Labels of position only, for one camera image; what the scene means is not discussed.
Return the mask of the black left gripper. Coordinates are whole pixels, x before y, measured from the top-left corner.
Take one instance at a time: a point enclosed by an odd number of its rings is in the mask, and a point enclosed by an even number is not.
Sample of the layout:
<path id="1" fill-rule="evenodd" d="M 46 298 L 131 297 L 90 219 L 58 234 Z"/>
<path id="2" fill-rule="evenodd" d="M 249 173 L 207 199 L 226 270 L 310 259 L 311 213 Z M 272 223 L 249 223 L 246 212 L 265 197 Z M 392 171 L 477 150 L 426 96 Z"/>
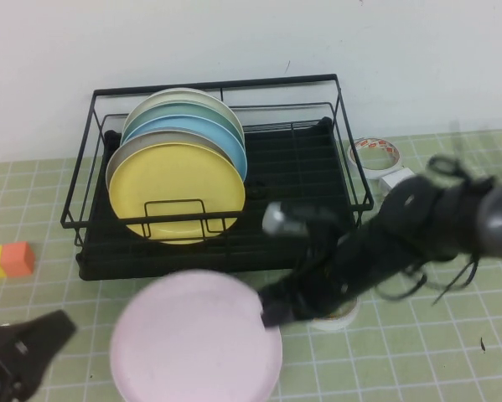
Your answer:
<path id="1" fill-rule="evenodd" d="M 28 378 L 28 357 L 33 361 L 50 361 L 76 331 L 76 325 L 63 310 L 32 322 L 0 325 L 0 401 L 31 399 L 40 386 L 40 379 Z M 24 345 L 24 351 L 18 343 Z"/>

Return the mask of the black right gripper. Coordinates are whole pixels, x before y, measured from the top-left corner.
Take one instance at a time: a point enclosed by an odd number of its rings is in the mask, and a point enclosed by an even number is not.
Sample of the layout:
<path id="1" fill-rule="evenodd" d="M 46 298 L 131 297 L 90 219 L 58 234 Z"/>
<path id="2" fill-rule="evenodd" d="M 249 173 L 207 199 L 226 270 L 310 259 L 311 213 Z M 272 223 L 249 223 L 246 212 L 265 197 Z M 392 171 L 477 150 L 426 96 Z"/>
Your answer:
<path id="1" fill-rule="evenodd" d="M 406 266 L 406 247 L 379 221 L 351 230 L 324 206 L 273 202 L 262 228 L 307 242 L 295 268 L 258 292 L 265 328 L 324 318 Z"/>

